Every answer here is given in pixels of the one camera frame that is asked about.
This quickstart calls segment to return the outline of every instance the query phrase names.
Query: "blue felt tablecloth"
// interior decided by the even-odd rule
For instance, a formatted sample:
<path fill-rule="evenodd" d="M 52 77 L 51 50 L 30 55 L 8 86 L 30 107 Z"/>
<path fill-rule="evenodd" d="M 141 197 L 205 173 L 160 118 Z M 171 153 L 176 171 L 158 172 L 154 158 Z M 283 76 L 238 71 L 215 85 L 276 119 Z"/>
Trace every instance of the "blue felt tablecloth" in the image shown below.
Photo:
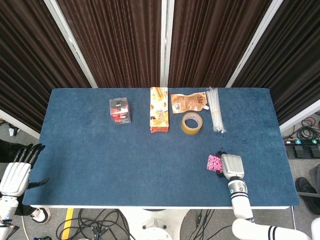
<path fill-rule="evenodd" d="M 192 94 L 205 88 L 170 88 Z M 198 112 L 196 135 L 173 114 L 169 132 L 150 133 L 149 88 L 60 88 L 52 91 L 39 142 L 46 145 L 26 205 L 228 207 L 228 181 L 206 169 L 218 151 L 242 157 L 252 206 L 298 205 L 293 177 L 268 89 L 219 88 L 226 133 L 213 131 L 210 111 Z M 127 97 L 128 124 L 113 123 L 109 99 Z"/>

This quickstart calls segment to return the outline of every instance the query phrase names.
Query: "bundle of straws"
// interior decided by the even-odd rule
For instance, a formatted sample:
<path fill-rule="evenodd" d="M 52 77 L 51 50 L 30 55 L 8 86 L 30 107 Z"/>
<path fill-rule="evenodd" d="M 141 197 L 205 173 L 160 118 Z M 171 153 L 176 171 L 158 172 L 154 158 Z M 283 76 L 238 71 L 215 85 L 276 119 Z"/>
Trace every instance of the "bundle of straws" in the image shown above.
<path fill-rule="evenodd" d="M 210 87 L 209 90 L 206 92 L 206 97 L 210 106 L 213 130 L 215 132 L 221 132 L 223 134 L 226 132 L 226 130 L 224 128 L 224 124 L 222 122 L 221 117 L 218 88 Z"/>

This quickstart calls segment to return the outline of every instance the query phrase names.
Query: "floor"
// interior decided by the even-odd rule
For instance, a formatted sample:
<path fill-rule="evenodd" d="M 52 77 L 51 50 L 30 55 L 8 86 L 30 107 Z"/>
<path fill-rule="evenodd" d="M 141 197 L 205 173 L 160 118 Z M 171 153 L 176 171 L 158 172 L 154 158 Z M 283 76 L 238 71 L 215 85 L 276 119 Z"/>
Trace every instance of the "floor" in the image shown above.
<path fill-rule="evenodd" d="M 285 134 L 289 134 L 292 130 L 289 129 Z M 32 136 L 26 134 L 23 131 L 20 131 L 17 136 L 9 136 L 8 126 L 3 124 L 0 126 L 0 138 L 5 141 L 9 141 L 12 143 L 20 143 L 20 144 L 36 144 L 38 140 L 33 138 Z M 309 179 L 309 170 L 318 164 L 320 164 L 320 159 L 290 159 L 289 164 L 291 167 L 293 178 L 296 179 L 298 177 L 306 177 Z M 0 174 L 4 171 L 6 165 L 4 163 L 0 163 Z M 296 224 L 298 230 L 306 233 L 311 237 L 311 222 L 319 217 L 310 213 L 304 202 L 300 199 L 300 205 L 294 208 Z M 24 217 L 26 232 L 29 236 L 29 239 L 33 239 L 34 237 L 43 238 L 45 236 L 51 237 L 53 240 L 56 238 L 56 229 L 58 225 L 65 220 L 67 209 L 51 209 L 51 220 L 45 224 L 40 225 L 34 223 L 29 217 Z M 75 209 L 73 213 L 73 217 L 75 218 L 78 215 L 79 210 Z M 96 217 L 99 210 L 97 209 L 86 209 L 85 215 L 87 217 Z M 190 234 L 195 230 L 195 222 L 197 216 L 199 214 L 199 210 L 190 210 L 186 215 L 180 230 L 180 239 L 188 240 Z M 253 211 L 255 222 L 257 224 L 263 225 L 276 225 L 279 227 L 285 228 L 293 228 L 293 220 L 291 209 L 285 210 L 254 210 Z M 204 239 L 210 237 L 213 233 L 215 233 L 220 228 L 232 224 L 235 217 L 233 215 L 232 210 L 215 210 L 211 221 L 209 222 L 207 229 L 205 231 Z M 13 222 L 20 226 L 20 229 L 13 235 L 11 239 L 13 240 L 25 240 L 26 236 L 24 234 L 24 230 L 22 228 L 22 220 L 21 217 L 15 216 Z M 126 236 L 121 233 L 114 231 L 114 234 L 118 237 L 119 240 L 126 239 Z M 113 239 L 110 235 L 103 236 L 103 239 Z M 81 239 L 82 236 L 75 237 L 75 240 Z M 232 235 L 231 228 L 226 228 L 221 231 L 216 237 L 212 238 L 215 240 L 236 240 L 236 238 Z"/>

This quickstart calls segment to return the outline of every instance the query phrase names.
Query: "black pedal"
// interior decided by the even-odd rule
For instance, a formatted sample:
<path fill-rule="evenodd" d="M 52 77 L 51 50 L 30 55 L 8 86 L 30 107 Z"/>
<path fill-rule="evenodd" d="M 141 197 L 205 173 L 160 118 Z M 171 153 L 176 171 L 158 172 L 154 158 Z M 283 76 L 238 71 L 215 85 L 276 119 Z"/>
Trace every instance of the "black pedal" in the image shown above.
<path fill-rule="evenodd" d="M 301 159 L 305 157 L 304 149 L 302 146 L 293 146 L 293 150 L 296 158 Z"/>
<path fill-rule="evenodd" d="M 310 148 L 311 153 L 312 153 L 314 158 L 320 158 L 320 149 L 319 148 L 320 148 L 319 146 Z"/>

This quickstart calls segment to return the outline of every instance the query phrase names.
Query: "yellow strip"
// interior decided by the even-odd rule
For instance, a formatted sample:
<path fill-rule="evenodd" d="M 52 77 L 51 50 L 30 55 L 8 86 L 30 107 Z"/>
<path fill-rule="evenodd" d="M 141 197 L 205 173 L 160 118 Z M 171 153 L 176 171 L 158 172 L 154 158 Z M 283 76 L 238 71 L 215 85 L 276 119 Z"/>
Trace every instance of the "yellow strip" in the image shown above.
<path fill-rule="evenodd" d="M 66 211 L 66 215 L 65 215 L 65 220 L 66 222 L 64 223 L 64 228 L 63 229 L 66 229 L 63 231 L 62 233 L 62 239 L 68 239 L 69 238 L 69 232 L 70 232 L 70 228 L 71 227 L 71 220 L 72 219 L 72 215 L 74 214 L 74 209 L 73 208 L 68 208 L 68 210 Z"/>

